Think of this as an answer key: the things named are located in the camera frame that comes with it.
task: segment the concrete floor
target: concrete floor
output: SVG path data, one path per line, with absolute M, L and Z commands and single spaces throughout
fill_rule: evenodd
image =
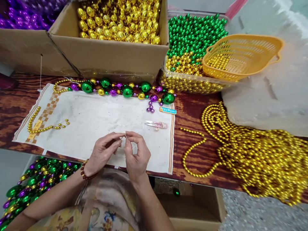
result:
M 219 231 L 306 231 L 308 205 L 290 207 L 274 198 L 222 190 L 227 216 Z

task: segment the woman's right hand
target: woman's right hand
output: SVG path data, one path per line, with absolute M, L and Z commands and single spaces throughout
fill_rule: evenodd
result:
M 138 146 L 136 155 L 133 155 L 133 147 L 131 142 L 135 142 Z M 151 153 L 143 137 L 135 132 L 126 132 L 124 151 L 129 179 L 134 186 L 138 186 L 145 180 L 149 179 L 146 173 L 146 169 L 151 157 Z

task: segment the label tag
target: label tag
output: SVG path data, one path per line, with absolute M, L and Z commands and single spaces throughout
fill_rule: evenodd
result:
M 176 114 L 176 110 L 165 108 L 165 107 L 160 107 L 159 111 L 174 114 L 174 115 Z
M 43 121 L 42 120 L 38 120 L 37 123 L 35 124 L 34 128 L 32 128 L 32 130 L 39 130 L 39 127 L 42 125 Z M 37 133 L 30 133 L 28 136 L 28 139 L 34 139 L 34 137 L 36 136 Z

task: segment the scissors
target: scissors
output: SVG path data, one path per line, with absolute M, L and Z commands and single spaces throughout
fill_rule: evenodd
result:
M 164 128 L 166 129 L 168 127 L 167 124 L 163 123 L 163 122 L 154 122 L 154 121 L 150 121 L 150 120 L 146 120 L 145 122 L 147 122 L 148 126 L 152 126 L 152 127 L 158 127 L 158 128 Z

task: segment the woodgrain table surface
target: woodgrain table surface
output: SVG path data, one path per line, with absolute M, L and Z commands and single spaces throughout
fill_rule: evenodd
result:
M 42 148 L 34 145 L 12 142 L 15 131 L 20 127 L 22 120 L 29 113 L 32 105 L 35 104 L 40 88 L 40 79 L 37 75 L 15 74 L 13 76 L 19 82 L 16 89 L 12 91 L 0 90 L 0 149 L 9 149 L 29 154 L 41 155 Z M 62 80 L 62 77 L 42 76 L 42 88 L 47 83 L 54 84 Z M 201 140 L 196 134 L 183 132 L 178 127 L 199 131 L 205 134 L 207 141 L 196 148 L 186 158 L 186 166 L 196 174 L 204 174 L 219 158 L 216 149 L 221 144 L 213 139 L 203 129 L 200 123 L 201 113 L 205 107 L 216 104 L 222 100 L 221 94 L 196 95 L 188 93 L 177 93 L 175 100 L 175 131 L 174 131 L 174 156 L 173 174 L 162 174 L 149 172 L 150 175 L 164 177 L 172 180 L 203 184 L 218 188 L 242 191 L 240 179 L 232 176 L 231 172 L 224 166 L 219 166 L 214 173 L 207 178 L 197 178 L 189 175 L 182 167 L 182 156 L 186 149 L 192 144 Z M 47 152 L 46 156 L 64 159 L 68 161 L 78 161 L 56 153 Z M 308 190 L 303 195 L 303 202 L 308 203 Z

